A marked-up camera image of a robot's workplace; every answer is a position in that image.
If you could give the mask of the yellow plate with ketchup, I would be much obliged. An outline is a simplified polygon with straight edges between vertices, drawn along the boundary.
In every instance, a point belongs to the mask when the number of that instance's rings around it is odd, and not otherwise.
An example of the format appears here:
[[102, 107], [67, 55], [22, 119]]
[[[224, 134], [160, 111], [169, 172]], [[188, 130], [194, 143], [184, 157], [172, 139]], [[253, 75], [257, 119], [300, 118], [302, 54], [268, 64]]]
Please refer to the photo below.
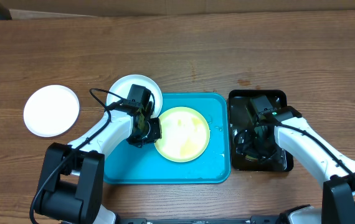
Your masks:
[[189, 162], [198, 158], [210, 141], [210, 128], [198, 111], [188, 107], [174, 107], [159, 116], [161, 139], [156, 150], [173, 162]]

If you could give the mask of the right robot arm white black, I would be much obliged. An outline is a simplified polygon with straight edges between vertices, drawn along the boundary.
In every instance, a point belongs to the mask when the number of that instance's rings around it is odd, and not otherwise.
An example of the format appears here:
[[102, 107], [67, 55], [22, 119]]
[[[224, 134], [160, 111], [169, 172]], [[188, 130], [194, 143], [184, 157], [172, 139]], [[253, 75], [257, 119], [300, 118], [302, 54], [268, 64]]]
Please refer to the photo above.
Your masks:
[[322, 206], [282, 212], [277, 223], [355, 223], [355, 161], [336, 150], [293, 107], [258, 112], [233, 138], [241, 153], [259, 159], [280, 148], [290, 153], [321, 186]]

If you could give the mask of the white plate with ketchup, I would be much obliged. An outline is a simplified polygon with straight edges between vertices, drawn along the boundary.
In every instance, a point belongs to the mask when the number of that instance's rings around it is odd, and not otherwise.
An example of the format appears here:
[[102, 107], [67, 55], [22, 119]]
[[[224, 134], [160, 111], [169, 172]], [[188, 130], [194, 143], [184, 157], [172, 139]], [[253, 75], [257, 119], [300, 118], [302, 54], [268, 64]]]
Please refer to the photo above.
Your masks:
[[158, 117], [161, 113], [163, 105], [163, 96], [158, 84], [149, 77], [138, 74], [124, 76], [117, 80], [111, 86], [109, 91], [123, 98], [127, 98], [130, 88], [133, 84], [144, 86], [151, 91], [151, 93], [154, 95], [154, 97], [150, 97], [150, 101], [154, 102], [154, 111], [151, 115], [151, 118]]

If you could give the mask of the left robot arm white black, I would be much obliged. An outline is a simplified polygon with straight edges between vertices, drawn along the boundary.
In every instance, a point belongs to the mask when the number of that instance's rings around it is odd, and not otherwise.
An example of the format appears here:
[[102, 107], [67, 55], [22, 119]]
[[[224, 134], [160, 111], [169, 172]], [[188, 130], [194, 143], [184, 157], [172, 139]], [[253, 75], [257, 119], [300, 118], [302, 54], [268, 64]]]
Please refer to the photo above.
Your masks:
[[117, 223], [102, 204], [106, 158], [123, 141], [135, 147], [161, 137], [159, 110], [110, 105], [104, 117], [69, 144], [52, 143], [46, 150], [29, 217], [35, 214], [64, 223]]

